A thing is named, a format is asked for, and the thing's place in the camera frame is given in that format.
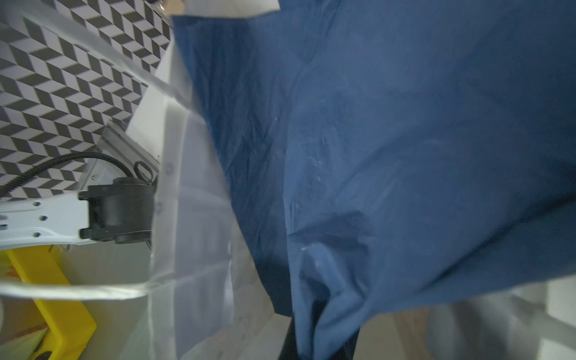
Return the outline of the single blue napkin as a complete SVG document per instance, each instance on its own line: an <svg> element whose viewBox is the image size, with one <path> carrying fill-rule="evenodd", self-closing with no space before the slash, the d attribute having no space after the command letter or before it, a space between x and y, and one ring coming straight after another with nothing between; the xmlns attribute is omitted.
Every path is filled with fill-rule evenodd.
<svg viewBox="0 0 576 360"><path fill-rule="evenodd" d="M173 30L300 358L575 272L573 1L282 1Z"/></svg>

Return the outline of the white paper takeout bag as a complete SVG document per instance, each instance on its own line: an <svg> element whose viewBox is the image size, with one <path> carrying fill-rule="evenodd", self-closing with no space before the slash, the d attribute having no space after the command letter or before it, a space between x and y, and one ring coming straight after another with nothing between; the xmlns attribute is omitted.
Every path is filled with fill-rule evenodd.
<svg viewBox="0 0 576 360"><path fill-rule="evenodd" d="M289 319L273 314L257 277L177 46L168 46L160 74L154 75L40 1L4 1L1 10L8 19L23 17L86 48L160 95L153 113L163 128L163 149L150 278L70 286L73 296L85 302L147 298L156 359L279 359Z"/></svg>

